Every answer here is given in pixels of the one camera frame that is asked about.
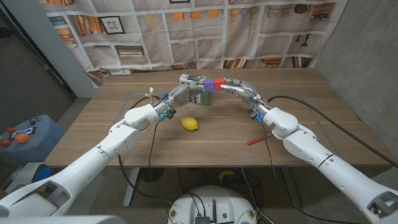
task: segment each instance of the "purple cube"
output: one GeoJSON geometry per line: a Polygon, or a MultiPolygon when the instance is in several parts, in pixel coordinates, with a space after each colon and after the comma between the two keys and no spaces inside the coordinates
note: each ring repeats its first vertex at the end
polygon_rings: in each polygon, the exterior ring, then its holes
{"type": "Polygon", "coordinates": [[[205,91],[216,91],[214,79],[205,80],[205,91]]]}

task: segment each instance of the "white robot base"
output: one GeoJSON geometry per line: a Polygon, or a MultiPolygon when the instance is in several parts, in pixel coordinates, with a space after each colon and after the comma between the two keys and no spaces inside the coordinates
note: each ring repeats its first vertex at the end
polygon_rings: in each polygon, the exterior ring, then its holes
{"type": "Polygon", "coordinates": [[[177,199],[169,212],[168,224],[234,223],[256,224],[257,214],[248,200],[222,186],[197,187],[177,199]]]}

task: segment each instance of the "orange fruit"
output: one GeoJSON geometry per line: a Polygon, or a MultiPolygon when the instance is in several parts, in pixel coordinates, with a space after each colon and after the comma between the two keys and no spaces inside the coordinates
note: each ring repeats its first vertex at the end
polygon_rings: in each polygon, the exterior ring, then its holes
{"type": "Polygon", "coordinates": [[[15,140],[16,142],[18,142],[19,144],[24,144],[24,143],[28,142],[29,139],[30,139],[30,136],[29,136],[28,134],[26,134],[26,133],[20,133],[20,134],[17,134],[17,135],[15,136],[15,139],[14,139],[14,140],[15,140]]]}

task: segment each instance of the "picture frame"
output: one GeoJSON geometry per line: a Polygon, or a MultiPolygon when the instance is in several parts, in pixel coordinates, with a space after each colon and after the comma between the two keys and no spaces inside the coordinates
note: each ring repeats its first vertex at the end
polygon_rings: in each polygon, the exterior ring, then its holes
{"type": "Polygon", "coordinates": [[[190,0],[170,0],[170,3],[189,3],[190,0]]]}
{"type": "Polygon", "coordinates": [[[106,34],[125,34],[120,16],[100,17],[106,34]]]}

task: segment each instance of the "red cube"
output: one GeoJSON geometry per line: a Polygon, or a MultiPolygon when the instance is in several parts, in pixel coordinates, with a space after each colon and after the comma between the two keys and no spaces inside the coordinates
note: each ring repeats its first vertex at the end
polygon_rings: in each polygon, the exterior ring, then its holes
{"type": "Polygon", "coordinates": [[[220,87],[220,85],[224,85],[225,80],[224,78],[215,78],[214,79],[214,86],[216,91],[222,91],[223,89],[220,87]]]}

